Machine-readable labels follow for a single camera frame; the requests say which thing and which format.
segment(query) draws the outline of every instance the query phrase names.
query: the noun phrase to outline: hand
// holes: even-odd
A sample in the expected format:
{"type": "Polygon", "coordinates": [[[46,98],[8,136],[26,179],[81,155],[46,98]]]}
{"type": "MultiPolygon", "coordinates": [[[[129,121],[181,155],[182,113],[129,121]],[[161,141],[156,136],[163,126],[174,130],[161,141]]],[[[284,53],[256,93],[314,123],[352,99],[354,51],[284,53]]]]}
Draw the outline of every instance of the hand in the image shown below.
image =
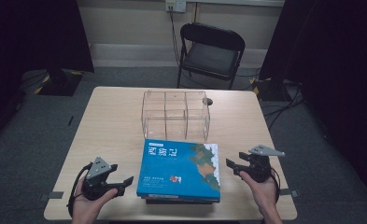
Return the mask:
{"type": "Polygon", "coordinates": [[[266,181],[258,183],[244,171],[241,171],[239,175],[252,189],[253,198],[264,217],[265,223],[282,223],[282,220],[276,210],[276,186],[273,178],[269,177],[266,181]]]}
{"type": "Polygon", "coordinates": [[[117,189],[111,189],[106,192],[101,198],[95,201],[90,201],[86,197],[81,195],[83,182],[84,177],[82,177],[78,181],[78,186],[76,187],[75,196],[79,196],[76,197],[73,203],[73,224],[92,224],[93,222],[95,222],[104,204],[110,201],[117,194],[117,189]]]}

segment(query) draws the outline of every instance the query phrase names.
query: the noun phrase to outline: stack of books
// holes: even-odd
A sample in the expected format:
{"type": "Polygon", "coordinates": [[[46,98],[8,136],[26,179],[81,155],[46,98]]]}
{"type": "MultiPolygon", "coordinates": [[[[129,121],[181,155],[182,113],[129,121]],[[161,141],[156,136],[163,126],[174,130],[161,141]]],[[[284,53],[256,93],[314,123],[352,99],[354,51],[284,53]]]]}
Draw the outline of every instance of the stack of books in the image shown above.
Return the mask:
{"type": "Polygon", "coordinates": [[[148,203],[218,203],[218,145],[146,139],[136,194],[148,203]]]}

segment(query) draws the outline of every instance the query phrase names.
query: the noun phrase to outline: blue book cover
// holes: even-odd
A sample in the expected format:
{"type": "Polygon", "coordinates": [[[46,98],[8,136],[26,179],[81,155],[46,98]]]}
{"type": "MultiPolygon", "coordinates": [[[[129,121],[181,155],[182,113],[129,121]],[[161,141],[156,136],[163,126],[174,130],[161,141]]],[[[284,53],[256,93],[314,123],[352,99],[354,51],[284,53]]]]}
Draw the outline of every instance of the blue book cover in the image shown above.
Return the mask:
{"type": "Polygon", "coordinates": [[[137,196],[219,202],[219,182],[217,144],[145,140],[137,196]]]}

